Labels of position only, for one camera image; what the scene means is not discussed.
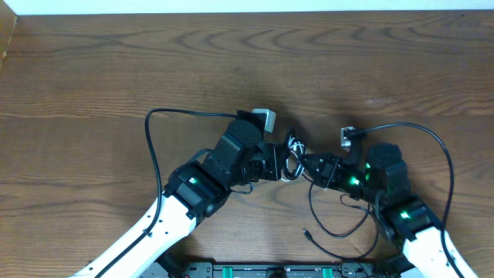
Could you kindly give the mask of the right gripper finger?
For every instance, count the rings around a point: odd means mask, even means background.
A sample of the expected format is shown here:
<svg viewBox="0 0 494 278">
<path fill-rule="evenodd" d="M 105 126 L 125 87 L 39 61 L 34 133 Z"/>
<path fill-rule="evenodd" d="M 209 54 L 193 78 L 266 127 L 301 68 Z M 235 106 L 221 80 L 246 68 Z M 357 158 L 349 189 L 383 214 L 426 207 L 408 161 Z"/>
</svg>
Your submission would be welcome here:
<svg viewBox="0 0 494 278">
<path fill-rule="evenodd" d="M 332 154 L 303 154 L 300 161 L 304 166 L 319 166 L 335 164 L 336 158 Z"/>
<path fill-rule="evenodd" d="M 319 166 L 318 161 L 304 161 L 303 167 L 305 168 L 310 179 L 313 181 L 314 185 L 321 188 L 327 187 L 328 177 L 324 177 L 322 175 L 322 169 Z"/>
</svg>

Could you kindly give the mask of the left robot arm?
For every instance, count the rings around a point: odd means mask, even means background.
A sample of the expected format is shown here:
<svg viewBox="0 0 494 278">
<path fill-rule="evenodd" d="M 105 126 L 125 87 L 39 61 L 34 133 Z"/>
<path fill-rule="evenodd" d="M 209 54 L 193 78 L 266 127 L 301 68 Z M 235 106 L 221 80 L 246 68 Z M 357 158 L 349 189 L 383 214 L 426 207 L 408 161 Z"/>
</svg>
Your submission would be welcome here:
<svg viewBox="0 0 494 278">
<path fill-rule="evenodd" d="M 167 249 L 188 236 L 226 202 L 232 187 L 278 181 L 293 136 L 266 143 L 262 126 L 232 121 L 203 162 L 189 161 L 168 178 L 158 198 L 134 226 L 77 277 L 138 277 Z"/>
</svg>

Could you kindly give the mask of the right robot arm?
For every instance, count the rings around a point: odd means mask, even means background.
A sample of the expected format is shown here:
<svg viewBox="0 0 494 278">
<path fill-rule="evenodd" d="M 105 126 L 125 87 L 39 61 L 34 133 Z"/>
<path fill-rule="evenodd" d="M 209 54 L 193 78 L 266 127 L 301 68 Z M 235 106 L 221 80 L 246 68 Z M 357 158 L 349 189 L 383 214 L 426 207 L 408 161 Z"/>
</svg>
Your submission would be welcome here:
<svg viewBox="0 0 494 278">
<path fill-rule="evenodd" d="M 333 154 L 304 154 L 313 183 L 367 202 L 377 232 L 398 254 L 374 268 L 376 277 L 474 277 L 439 217 L 411 191 L 408 167 L 395 144 L 369 147 L 365 165 Z"/>
</svg>

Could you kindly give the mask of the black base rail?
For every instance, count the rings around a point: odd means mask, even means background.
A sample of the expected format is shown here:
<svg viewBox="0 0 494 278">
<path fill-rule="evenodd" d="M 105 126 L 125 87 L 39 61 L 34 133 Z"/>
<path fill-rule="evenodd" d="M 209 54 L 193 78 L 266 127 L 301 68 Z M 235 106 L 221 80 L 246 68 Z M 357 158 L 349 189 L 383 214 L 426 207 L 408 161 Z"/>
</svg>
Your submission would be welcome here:
<svg viewBox="0 0 494 278">
<path fill-rule="evenodd" d="M 384 274 L 371 263 L 354 261 L 336 264 L 302 264 L 302 265 L 269 265 L 269 264 L 217 264 L 210 262 L 189 263 L 178 270 L 163 267 L 154 263 L 140 277 L 152 278 L 378 278 L 401 277 L 400 274 Z"/>
</svg>

